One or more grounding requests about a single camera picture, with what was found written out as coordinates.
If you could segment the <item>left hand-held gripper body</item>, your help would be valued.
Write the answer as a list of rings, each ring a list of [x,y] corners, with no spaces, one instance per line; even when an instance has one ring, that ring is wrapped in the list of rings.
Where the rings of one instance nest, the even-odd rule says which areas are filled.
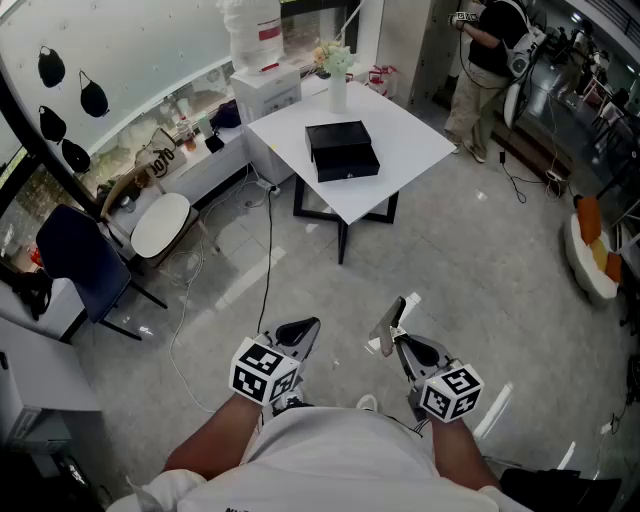
[[[261,406],[279,401],[301,380],[320,328],[312,316],[272,323],[245,338],[231,359],[229,388]]]

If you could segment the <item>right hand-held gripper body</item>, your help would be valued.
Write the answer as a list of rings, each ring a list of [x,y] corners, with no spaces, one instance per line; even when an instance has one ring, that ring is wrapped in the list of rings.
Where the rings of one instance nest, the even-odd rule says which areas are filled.
[[[417,421],[450,423],[475,408],[484,382],[470,364],[462,364],[442,344],[422,336],[404,333],[394,343],[410,384],[408,403]]]

